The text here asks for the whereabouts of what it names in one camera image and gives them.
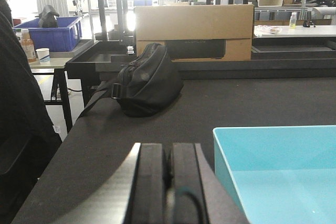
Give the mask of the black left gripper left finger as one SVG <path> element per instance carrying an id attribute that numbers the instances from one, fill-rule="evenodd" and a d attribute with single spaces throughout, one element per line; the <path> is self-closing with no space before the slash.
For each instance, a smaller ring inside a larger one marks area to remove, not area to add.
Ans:
<path id="1" fill-rule="evenodd" d="M 114 174 L 56 223 L 163 223 L 161 144 L 135 143 Z"/>

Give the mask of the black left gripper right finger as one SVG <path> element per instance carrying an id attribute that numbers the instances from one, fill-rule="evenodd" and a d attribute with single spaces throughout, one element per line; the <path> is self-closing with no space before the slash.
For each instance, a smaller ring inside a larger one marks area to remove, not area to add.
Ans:
<path id="1" fill-rule="evenodd" d="M 201 145 L 174 143 L 168 223 L 249 223 L 208 164 Z"/>

